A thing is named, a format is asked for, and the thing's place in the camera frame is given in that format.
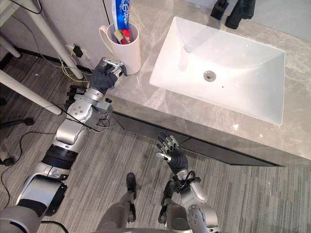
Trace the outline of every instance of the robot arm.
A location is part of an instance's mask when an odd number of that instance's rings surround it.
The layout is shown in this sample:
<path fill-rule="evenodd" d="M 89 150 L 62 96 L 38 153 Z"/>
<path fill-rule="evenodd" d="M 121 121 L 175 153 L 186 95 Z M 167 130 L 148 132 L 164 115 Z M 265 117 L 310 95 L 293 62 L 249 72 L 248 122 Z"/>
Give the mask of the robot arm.
<path fill-rule="evenodd" d="M 207 204 L 207 196 L 195 177 L 194 171 L 188 172 L 188 160 L 179 147 L 176 139 L 171 135 L 161 133 L 157 147 L 161 152 L 156 156 L 166 161 L 172 172 L 174 187 L 180 193 L 183 206 L 187 211 L 188 223 L 193 233 L 221 232 L 215 211 Z"/>
<path fill-rule="evenodd" d="M 25 181 L 16 206 L 1 211 L 0 232 L 35 233 L 44 216 L 56 213 L 67 189 L 63 181 L 87 143 L 90 130 L 99 122 L 108 122 L 113 108 L 104 95 L 122 74 L 126 75 L 122 62 L 101 59 L 91 76 L 89 89 L 84 95 L 75 96 L 43 160 Z"/>

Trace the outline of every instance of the white pipe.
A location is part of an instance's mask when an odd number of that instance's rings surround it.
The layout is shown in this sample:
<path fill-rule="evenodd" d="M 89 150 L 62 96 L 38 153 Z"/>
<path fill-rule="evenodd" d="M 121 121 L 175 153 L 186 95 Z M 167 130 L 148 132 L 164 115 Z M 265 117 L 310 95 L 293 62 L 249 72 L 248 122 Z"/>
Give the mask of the white pipe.
<path fill-rule="evenodd" d="M 62 111 L 52 104 L 51 102 L 48 102 L 29 88 L 25 87 L 20 82 L 13 79 L 10 75 L 0 70 L 0 83 L 6 85 L 7 87 L 11 88 L 12 90 L 16 91 L 17 93 L 21 94 L 22 96 L 30 99 L 31 101 L 39 104 L 43 108 L 49 110 L 50 112 L 60 115 Z"/>
<path fill-rule="evenodd" d="M 32 9 L 35 12 L 38 12 L 38 8 L 34 5 L 34 3 L 31 0 L 23 0 L 19 1 L 23 6 Z M 76 64 L 73 62 L 71 57 L 69 56 L 66 48 L 64 45 L 59 41 L 59 39 L 55 36 L 51 28 L 48 26 L 42 15 L 31 13 L 30 11 L 26 11 L 29 16 L 33 19 L 34 23 L 37 25 L 37 27 L 41 30 L 41 32 L 45 35 L 46 39 L 50 42 L 50 44 L 53 46 L 53 48 L 56 50 L 56 52 L 60 55 L 60 57 L 65 61 L 66 65 L 70 68 L 73 74 L 77 77 L 77 79 L 82 79 L 83 75 L 78 70 Z"/>
<path fill-rule="evenodd" d="M 0 44 L 6 48 L 13 56 L 19 58 L 21 54 L 9 43 L 7 42 L 2 36 L 0 36 Z"/>

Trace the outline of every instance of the sink drain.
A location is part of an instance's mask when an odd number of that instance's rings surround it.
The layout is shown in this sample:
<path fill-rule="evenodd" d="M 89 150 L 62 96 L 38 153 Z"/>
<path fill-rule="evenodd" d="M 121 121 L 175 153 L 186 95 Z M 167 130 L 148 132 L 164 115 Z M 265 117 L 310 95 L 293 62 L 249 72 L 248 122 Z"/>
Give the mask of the sink drain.
<path fill-rule="evenodd" d="M 216 79 L 216 74 L 211 70 L 205 71 L 203 76 L 204 76 L 204 79 L 208 82 L 212 82 Z"/>

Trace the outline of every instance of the toothbrush holder cup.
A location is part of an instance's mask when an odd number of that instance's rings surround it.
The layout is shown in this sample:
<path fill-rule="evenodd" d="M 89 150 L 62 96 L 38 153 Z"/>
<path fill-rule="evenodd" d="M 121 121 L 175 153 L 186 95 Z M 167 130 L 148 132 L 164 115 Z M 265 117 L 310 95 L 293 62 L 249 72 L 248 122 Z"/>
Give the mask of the toothbrush holder cup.
<path fill-rule="evenodd" d="M 129 23 L 131 30 L 131 43 L 122 45 L 119 44 L 116 37 L 113 35 L 115 31 L 114 24 L 108 27 L 102 25 L 99 28 L 99 35 L 106 45 L 106 47 L 113 53 L 113 55 L 124 62 L 127 74 L 135 74 L 140 70 L 140 46 L 139 46 L 139 30 L 138 28 Z"/>

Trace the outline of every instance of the gray marble countertop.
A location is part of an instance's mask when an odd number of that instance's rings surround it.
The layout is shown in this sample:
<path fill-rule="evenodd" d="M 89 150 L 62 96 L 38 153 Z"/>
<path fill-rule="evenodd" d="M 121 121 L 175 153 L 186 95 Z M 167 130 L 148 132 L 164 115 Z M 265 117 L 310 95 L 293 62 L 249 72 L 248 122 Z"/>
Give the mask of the gray marble countertop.
<path fill-rule="evenodd" d="M 220 22 L 209 17 L 210 9 L 181 0 L 133 0 L 130 14 L 132 23 L 140 31 L 141 70 L 135 75 L 124 77 L 116 88 L 108 91 L 109 95 L 311 160 L 311 43 L 249 20 L 242 20 L 239 28 L 232 30 L 224 25 L 225 16 Z M 154 64 L 174 16 L 286 51 L 285 102 L 281 126 L 149 84 Z M 204 134 L 204 139 L 213 140 L 211 133 L 201 133 Z M 239 151 L 244 149 L 243 146 L 237 147 L 240 147 L 236 148 Z M 303 162 L 297 162 L 296 165 L 303 165 Z"/>

